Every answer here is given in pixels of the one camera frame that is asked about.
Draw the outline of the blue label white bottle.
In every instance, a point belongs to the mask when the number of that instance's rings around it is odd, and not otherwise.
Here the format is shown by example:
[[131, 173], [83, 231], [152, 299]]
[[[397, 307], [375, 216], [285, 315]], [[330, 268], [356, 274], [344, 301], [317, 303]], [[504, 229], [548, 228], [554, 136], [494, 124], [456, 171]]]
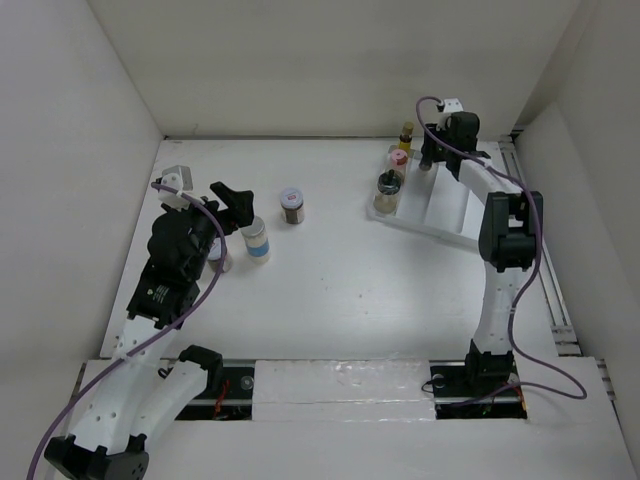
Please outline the blue label white bottle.
[[263, 219], [255, 216], [253, 222], [240, 231], [249, 258], [257, 264], [266, 263], [270, 259], [270, 245]]

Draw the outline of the yellow label sauce bottle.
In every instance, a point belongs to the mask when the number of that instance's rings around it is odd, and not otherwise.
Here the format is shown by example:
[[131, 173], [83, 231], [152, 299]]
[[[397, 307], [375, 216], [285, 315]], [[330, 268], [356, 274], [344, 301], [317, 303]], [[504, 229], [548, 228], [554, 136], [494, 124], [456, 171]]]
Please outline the yellow label sauce bottle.
[[405, 122], [398, 137], [398, 149], [410, 153], [413, 140], [414, 123]]

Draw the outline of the pink lid spice jar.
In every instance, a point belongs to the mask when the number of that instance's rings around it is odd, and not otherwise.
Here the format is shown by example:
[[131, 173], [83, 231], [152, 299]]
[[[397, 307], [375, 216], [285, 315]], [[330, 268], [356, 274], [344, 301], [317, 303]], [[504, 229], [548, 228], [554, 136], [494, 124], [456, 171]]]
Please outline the pink lid spice jar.
[[406, 174], [409, 163], [408, 153], [396, 148], [389, 153], [388, 168], [394, 170], [401, 178]]

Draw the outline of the black grinder cap jar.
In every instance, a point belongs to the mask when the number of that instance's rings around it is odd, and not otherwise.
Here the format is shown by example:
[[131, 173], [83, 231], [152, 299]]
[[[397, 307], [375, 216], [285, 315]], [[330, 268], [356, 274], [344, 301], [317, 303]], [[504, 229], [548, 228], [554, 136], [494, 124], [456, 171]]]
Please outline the black grinder cap jar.
[[396, 170], [389, 169], [381, 173], [377, 180], [377, 191], [373, 202], [375, 210], [382, 214], [394, 213], [401, 187], [402, 179]]

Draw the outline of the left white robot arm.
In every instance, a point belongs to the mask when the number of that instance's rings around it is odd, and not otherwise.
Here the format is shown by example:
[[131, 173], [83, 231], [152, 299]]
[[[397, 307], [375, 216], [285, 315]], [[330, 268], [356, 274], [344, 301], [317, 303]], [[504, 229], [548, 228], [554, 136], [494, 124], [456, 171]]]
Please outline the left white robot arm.
[[164, 212], [152, 225], [112, 361], [79, 391], [94, 395], [78, 423], [43, 448], [68, 479], [143, 478], [151, 446], [182, 410], [200, 395], [222, 402], [230, 390], [218, 352], [190, 345], [171, 368], [160, 363], [210, 293], [198, 281], [213, 245], [252, 224], [254, 194], [215, 182], [215, 199], [194, 198], [168, 176], [152, 186]]

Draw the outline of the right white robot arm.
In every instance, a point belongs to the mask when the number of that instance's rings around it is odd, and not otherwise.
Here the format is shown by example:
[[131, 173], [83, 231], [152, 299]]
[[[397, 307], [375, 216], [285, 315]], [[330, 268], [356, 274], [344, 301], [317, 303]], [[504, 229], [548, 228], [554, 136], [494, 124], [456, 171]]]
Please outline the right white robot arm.
[[462, 407], [502, 394], [513, 371], [514, 313], [527, 272], [539, 267], [543, 200], [477, 149], [476, 114], [448, 113], [424, 128], [421, 163], [444, 163], [484, 206], [477, 241], [485, 265], [479, 324], [464, 365], [434, 369], [431, 380], [435, 397], [459, 397], [455, 405]]

